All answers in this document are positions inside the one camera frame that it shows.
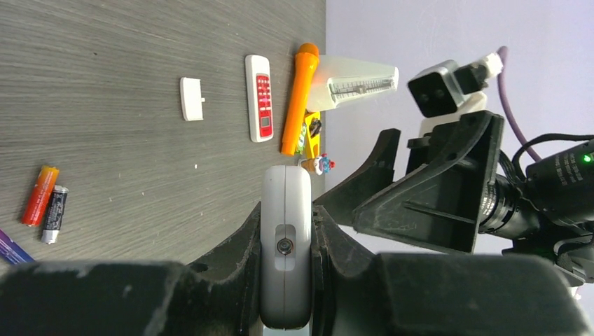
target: small toy figure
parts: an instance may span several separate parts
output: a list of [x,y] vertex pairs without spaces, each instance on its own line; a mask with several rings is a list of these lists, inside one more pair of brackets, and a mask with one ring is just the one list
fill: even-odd
[[298,166],[304,168],[310,173],[315,173],[316,175],[327,174],[330,172],[332,168],[334,168],[335,163],[328,159],[328,155],[326,153],[317,156],[314,159],[302,159],[299,160]]

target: white remote control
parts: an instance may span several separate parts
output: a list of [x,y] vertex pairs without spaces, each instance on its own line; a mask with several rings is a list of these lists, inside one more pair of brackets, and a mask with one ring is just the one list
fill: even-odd
[[274,135],[268,59],[258,55],[246,56],[245,78],[249,105],[249,136],[253,142],[268,141]]

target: black cable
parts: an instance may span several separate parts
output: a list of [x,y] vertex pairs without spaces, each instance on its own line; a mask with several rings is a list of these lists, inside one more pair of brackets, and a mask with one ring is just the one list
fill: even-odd
[[530,147],[542,144],[543,142],[548,141],[589,141],[594,139],[594,135],[573,135],[573,134],[561,134],[561,133],[548,133],[542,134],[541,136],[537,136],[536,138],[528,141],[527,143],[523,144],[522,147],[516,152],[516,154],[511,159],[511,163],[513,168],[516,171],[516,176],[520,179],[520,181],[526,180],[526,175],[522,172],[522,167],[520,166],[520,157],[522,154]]

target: screw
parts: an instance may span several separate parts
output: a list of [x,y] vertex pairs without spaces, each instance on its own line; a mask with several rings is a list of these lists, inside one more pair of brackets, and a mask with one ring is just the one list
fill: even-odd
[[290,239],[283,238],[277,244],[277,250],[284,256],[293,251],[293,242]]

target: white wall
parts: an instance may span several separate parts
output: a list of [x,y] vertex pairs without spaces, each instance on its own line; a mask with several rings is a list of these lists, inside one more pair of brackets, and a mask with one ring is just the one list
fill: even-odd
[[[421,114],[406,89],[419,71],[447,59],[459,64],[509,47],[507,88],[512,109],[528,139],[546,132],[592,134],[594,128],[594,1],[592,0],[326,0],[326,51],[331,55],[392,64],[401,74],[391,97],[326,112],[326,152],[337,166],[326,189],[366,159],[378,133],[402,131],[396,176],[402,176]],[[488,108],[502,113],[495,82]],[[537,146],[550,155],[569,146]],[[519,147],[509,128],[502,149]],[[354,236],[370,250],[418,251],[393,241]],[[511,244],[480,236],[478,253],[499,254]],[[594,321],[594,285],[580,290]]]

